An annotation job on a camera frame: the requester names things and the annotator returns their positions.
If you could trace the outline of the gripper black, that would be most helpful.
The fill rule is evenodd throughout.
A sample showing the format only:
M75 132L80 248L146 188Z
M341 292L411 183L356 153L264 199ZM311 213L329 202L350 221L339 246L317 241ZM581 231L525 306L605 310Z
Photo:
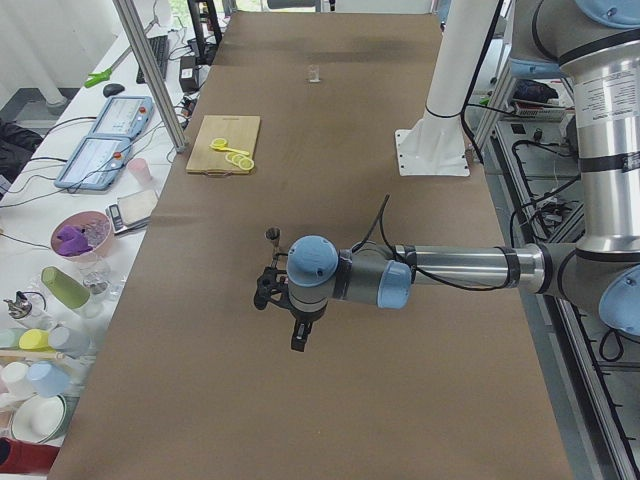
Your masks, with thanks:
M296 319L291 336L291 349L304 352L313 323L325 314L328 298L324 296L303 300L289 294L287 300L289 311Z

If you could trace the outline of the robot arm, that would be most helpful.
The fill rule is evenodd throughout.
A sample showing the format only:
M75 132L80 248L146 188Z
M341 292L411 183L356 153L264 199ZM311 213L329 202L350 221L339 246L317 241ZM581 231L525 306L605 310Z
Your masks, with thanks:
M572 303L607 326L639 331L639 5L519 1L511 59L554 68L573 85L584 232L572 243L419 246L363 239L339 249L305 236L290 247L285 306L303 350L330 300L406 305L412 287L524 288Z

